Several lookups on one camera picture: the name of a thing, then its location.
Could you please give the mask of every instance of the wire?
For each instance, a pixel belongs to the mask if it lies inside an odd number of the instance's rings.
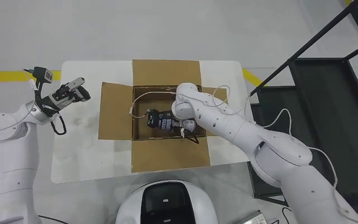
[[[274,125],[274,124],[276,123],[276,121],[279,119],[279,117],[281,116],[281,114],[282,114],[283,111],[286,111],[286,112],[289,114],[289,118],[290,118],[289,134],[290,134],[291,137],[293,137],[293,136],[292,136],[292,132],[291,132],[291,128],[292,128],[292,118],[291,118],[290,111],[289,111],[288,109],[286,109],[286,108],[283,108],[283,109],[279,112],[278,116],[276,117],[276,119],[275,119],[271,124],[269,124],[269,125],[267,125],[267,126],[261,126],[261,127],[263,127],[263,128],[268,128],[268,127]]]
[[[64,221],[61,221],[61,220],[57,220],[55,218],[50,218],[50,217],[47,217],[47,216],[39,216],[41,218],[47,218],[48,220],[53,220],[53,221],[56,221],[56,222],[60,222],[60,223],[63,223],[63,224],[68,224],[67,222],[64,222]]]
[[[33,86],[32,83],[31,83],[31,79],[29,78],[29,76],[27,75],[27,73],[26,73],[25,71],[22,71],[22,72],[26,75],[27,80],[29,81],[29,84],[30,84],[31,88],[34,89],[34,86]],[[34,89],[34,102],[32,103],[32,106],[30,107],[30,110],[27,112],[27,114],[26,114],[21,120],[19,120],[18,122],[16,122],[15,124],[12,124],[12,125],[7,126],[7,127],[5,127],[5,128],[1,128],[0,130],[5,130],[5,129],[8,129],[8,128],[11,128],[12,126],[18,125],[18,124],[20,124],[23,120],[25,120],[25,119],[27,118],[27,116],[31,113],[32,108],[35,106],[35,101],[36,101],[35,99],[36,99],[36,93],[35,93],[35,89]]]
[[[313,147],[308,147],[308,148],[310,148],[311,150],[316,150],[316,151],[318,151],[318,152],[324,154],[324,156],[326,157],[326,159],[327,159],[328,162],[329,162],[329,165],[331,166],[331,169],[332,169],[332,171],[333,171],[333,176],[334,176],[334,178],[335,178],[335,182],[333,183],[333,197],[335,198],[335,202],[336,202],[336,204],[337,204],[337,206],[338,206],[338,211],[339,211],[340,215],[344,216],[346,219],[348,219],[348,220],[350,220],[350,221],[352,221],[352,222],[358,223],[358,220],[354,220],[354,219],[348,217],[348,216],[345,214],[345,210],[341,207],[341,205],[340,205],[339,202],[338,202],[337,190],[336,190],[337,184],[338,184],[338,177],[337,177],[337,173],[336,173],[336,171],[335,171],[335,168],[333,167],[332,161],[329,159],[329,157],[327,156],[327,154],[326,154],[325,152],[323,152],[322,150],[320,150],[320,149],[318,149],[318,148],[313,148]]]
[[[61,120],[61,123],[62,123],[62,127],[63,127],[63,132],[62,133],[59,133],[57,130],[56,130],[56,126],[54,124],[54,122],[51,122],[51,126],[52,126],[52,129],[54,130],[54,132],[59,135],[59,136],[63,136],[64,134],[67,133],[67,129],[66,129],[66,125],[65,125],[65,121],[63,120],[62,116],[60,115],[60,120]]]
[[[286,108],[283,108],[283,109],[280,111],[280,113],[278,114],[278,116],[276,117],[276,119],[275,119],[271,124],[269,124],[269,125],[267,125],[267,126],[262,126],[262,127],[263,127],[263,128],[268,128],[268,127],[272,126],[273,124],[275,124],[276,121],[279,119],[279,117],[280,117],[280,115],[282,114],[283,111],[286,111],[286,112],[289,114],[289,118],[290,118],[289,134],[290,134],[291,137],[293,137],[293,136],[292,136],[292,132],[291,132],[291,129],[292,129],[292,117],[291,117],[290,111],[289,111],[288,109],[286,109]],[[322,150],[320,150],[320,149],[318,149],[318,148],[314,148],[314,147],[309,147],[309,146],[307,146],[307,147],[310,148],[311,150],[316,150],[316,151],[319,151],[319,152],[321,152],[322,154],[324,154],[324,156],[326,157],[326,159],[327,159],[328,162],[329,162],[329,165],[331,166],[331,169],[332,169],[332,171],[333,171],[333,176],[334,176],[334,178],[335,178],[335,182],[334,182],[333,188],[332,188],[332,189],[333,189],[333,197],[334,197],[335,202],[336,202],[336,204],[337,204],[337,206],[338,206],[338,212],[339,212],[339,214],[340,214],[341,216],[345,217],[346,219],[352,221],[352,222],[358,223],[358,220],[354,220],[354,219],[348,217],[348,216],[345,214],[344,209],[341,207],[341,205],[340,205],[339,202],[338,202],[337,191],[336,191],[337,184],[338,184],[338,177],[337,177],[335,168],[333,167],[332,161],[329,159],[329,157],[327,156],[327,154],[326,154],[325,152],[323,152]]]
[[[282,214],[284,215],[284,217],[285,217],[285,219],[286,219],[287,224],[290,224],[289,220],[287,219],[287,217],[286,217],[286,215],[285,215],[285,212],[284,212],[285,209],[287,209],[287,210],[290,211],[290,212],[292,212],[292,211],[291,211],[291,209],[289,209],[288,207],[283,207],[282,210],[281,210],[281,211],[282,211]]]
[[[281,210],[282,214],[284,215],[284,217],[285,217],[285,219],[286,219],[287,224],[290,224],[290,222],[289,222],[289,220],[288,220],[288,218],[286,217],[286,214],[285,214],[285,212],[284,212],[285,209],[287,209],[287,210],[290,211],[290,212],[292,212],[292,211],[291,211],[291,209],[289,209],[288,207],[283,207],[282,210]],[[280,224],[280,220],[276,220],[275,222],[272,222],[271,224],[275,224],[275,223]]]
[[[228,90],[229,90],[229,94],[228,94],[227,98],[226,98],[222,103],[216,104],[216,103],[215,103],[215,100],[214,100],[214,99],[215,99],[215,93],[216,93],[216,91],[217,91],[220,87],[227,87]],[[131,106],[130,109],[129,109],[129,114],[131,114],[132,117],[134,117],[134,118],[143,118],[143,117],[145,117],[145,116],[148,114],[148,111],[147,111],[147,112],[146,112],[144,115],[142,115],[142,116],[133,115],[133,107],[134,107],[135,102],[136,102],[139,98],[141,98],[142,96],[145,96],[145,95],[147,95],[147,94],[173,94],[173,95],[179,95],[179,96],[184,96],[184,97],[189,98],[189,99],[192,99],[192,100],[197,100],[197,101],[199,101],[199,102],[202,102],[205,106],[208,106],[208,107],[211,107],[211,108],[218,108],[219,106],[223,105],[224,103],[226,103],[226,102],[228,101],[228,99],[229,99],[229,97],[230,97],[230,93],[231,93],[231,90],[230,90],[230,87],[229,87],[228,85],[218,86],[218,87],[214,90],[214,93],[212,94],[213,104],[214,104],[214,106],[212,106],[212,105],[208,105],[208,102],[207,102],[207,101],[199,100],[199,99],[197,99],[197,98],[189,97],[189,96],[187,96],[187,95],[179,94],[179,93],[177,93],[177,92],[146,92],[146,93],[144,93],[144,94],[138,96],[138,97],[133,101],[132,106]],[[249,98],[250,98],[250,94],[245,98],[245,101],[244,101],[244,115],[245,115],[245,112],[246,112],[246,101],[247,101]],[[220,110],[220,112],[221,112],[222,114],[224,114],[224,115],[235,115],[235,114],[240,113],[240,112],[242,111],[242,109],[243,109],[243,108],[241,108],[240,110],[238,110],[238,111],[236,111],[236,112],[234,112],[234,113],[231,113],[231,114],[223,113],[221,110]]]

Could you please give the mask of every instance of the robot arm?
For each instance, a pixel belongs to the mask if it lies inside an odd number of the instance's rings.
[[[309,166],[311,151],[300,140],[245,120],[221,100],[198,92],[191,83],[178,86],[172,112],[178,119],[194,118],[201,127],[239,147],[260,178],[282,189],[299,223],[355,223],[357,220],[353,208]]]
[[[55,114],[73,102],[90,99],[81,86],[83,78],[41,98],[42,84],[52,82],[52,73],[39,67],[27,71],[36,78],[35,101],[22,105],[13,114],[0,113],[0,224],[41,223],[32,194],[39,166],[37,125],[52,122]]]

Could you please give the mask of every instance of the floor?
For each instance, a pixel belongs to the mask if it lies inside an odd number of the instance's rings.
[[[237,60],[264,79],[343,7],[340,0],[5,0],[0,8],[0,70],[61,69],[67,60]],[[357,31],[346,18],[304,56],[347,55],[358,45]],[[351,63],[358,68],[357,60]],[[269,83],[292,84],[289,71]],[[32,98],[26,82],[0,87],[13,96],[2,94],[0,111],[15,111]],[[247,88],[254,86],[247,82]],[[268,223],[276,218],[284,222],[281,206],[252,198],[245,163],[54,184],[51,127],[40,127],[39,136],[34,197],[41,215],[69,223],[114,223],[120,203],[133,190],[150,181],[179,178],[209,194],[219,223],[234,223],[258,209]],[[295,223],[292,214],[288,218]]]

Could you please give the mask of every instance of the white table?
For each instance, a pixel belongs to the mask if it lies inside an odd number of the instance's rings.
[[[247,90],[239,62],[200,61],[201,84],[204,87],[229,85],[229,105],[235,110],[244,106]],[[55,136],[51,179],[54,183],[128,176],[131,172],[131,140],[98,139],[102,82],[133,85],[132,61],[70,61],[62,65],[61,83],[83,77],[91,95],[61,114],[67,134]],[[246,115],[252,118],[249,102]],[[210,164],[221,165],[248,161],[236,146],[218,136],[208,137]]]

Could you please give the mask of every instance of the cardboard box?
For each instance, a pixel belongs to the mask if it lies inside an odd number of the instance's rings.
[[[133,86],[103,83],[100,109],[99,139],[132,140],[132,172],[184,169],[210,166],[206,136],[199,130],[199,144],[180,136],[147,126],[148,118],[133,119],[129,108],[133,99],[148,91],[176,91],[183,82],[201,86],[200,66],[197,61],[133,60]],[[201,88],[212,94],[215,88]],[[226,89],[215,95],[225,100]],[[172,94],[148,94],[138,100],[135,115],[147,109],[170,110],[175,100]]]

